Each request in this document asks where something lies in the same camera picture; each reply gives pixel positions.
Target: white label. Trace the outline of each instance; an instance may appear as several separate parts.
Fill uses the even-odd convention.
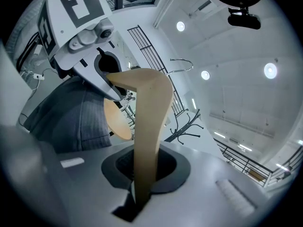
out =
[[[41,49],[42,49],[42,45],[38,44],[35,48],[34,54],[37,54],[37,55],[40,54]]]
[[[68,168],[71,166],[76,166],[76,165],[82,164],[82,163],[84,163],[84,160],[82,158],[78,157],[78,158],[64,160],[64,161],[60,161],[60,162],[61,162],[61,165],[63,168]]]

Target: gray cloth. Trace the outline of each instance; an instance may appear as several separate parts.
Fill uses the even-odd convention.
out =
[[[28,117],[24,127],[56,153],[110,146],[104,96],[79,77],[58,86]]]

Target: metal railing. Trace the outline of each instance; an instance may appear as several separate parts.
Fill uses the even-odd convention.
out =
[[[214,140],[217,142],[217,145],[219,146],[223,156],[229,160],[229,164],[247,175],[257,184],[261,185],[262,187],[267,187],[273,171],[241,154],[240,152],[232,149],[224,143],[216,139]]]
[[[108,3],[110,9],[112,11],[118,10],[118,9],[124,9],[134,6],[140,6],[140,5],[151,5],[155,3],[155,0],[139,0],[135,2],[128,2],[125,0],[106,0]]]
[[[298,150],[281,166],[284,166],[289,171],[285,171],[282,168],[276,169],[269,179],[268,186],[272,186],[273,184],[282,181],[291,175],[292,172],[297,171],[301,166],[303,160],[303,147],[300,146]]]
[[[131,34],[132,38],[137,43],[140,51],[143,53],[149,66],[152,69],[162,72],[164,75],[168,74],[168,71],[166,70],[166,67],[163,61],[161,60],[158,52],[153,47],[151,41],[146,36],[145,32],[140,28],[140,26],[138,25],[137,27],[128,29],[127,31]],[[174,89],[172,109],[174,111],[174,114],[178,117],[180,114],[182,114],[185,111],[185,108],[183,106],[183,102],[181,101],[181,98],[175,88],[175,85],[171,77],[170,76],[168,77]]]

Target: round wooden disc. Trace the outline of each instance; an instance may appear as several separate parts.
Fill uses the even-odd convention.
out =
[[[104,113],[108,127],[116,136],[123,140],[132,138],[131,128],[125,116],[113,101],[106,98],[104,99]]]

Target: ceiling lamp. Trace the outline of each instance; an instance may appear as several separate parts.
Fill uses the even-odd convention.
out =
[[[208,71],[204,70],[201,72],[201,77],[204,79],[204,80],[208,80],[210,78],[210,74]]]
[[[269,79],[275,78],[277,74],[276,66],[273,63],[266,64],[266,66],[264,67],[264,73],[265,76]]]
[[[284,171],[289,171],[286,167],[280,165],[280,164],[276,164],[276,166],[278,166],[279,168],[283,169]]]
[[[185,29],[185,24],[181,21],[177,23],[177,30],[182,32]]]
[[[219,134],[219,133],[217,133],[217,132],[214,132],[216,135],[219,135],[220,137],[222,137],[222,138],[226,138],[224,135],[222,135],[222,134]]]
[[[246,147],[246,146],[244,146],[244,145],[242,145],[242,144],[240,144],[239,146],[243,147],[243,148],[246,149],[246,150],[252,151],[252,149],[249,149],[248,147]]]
[[[191,99],[191,101],[193,102],[193,106],[194,106],[194,108],[195,108],[195,109],[197,109],[197,107],[196,107],[196,103],[195,103],[195,100],[192,98],[192,99]]]

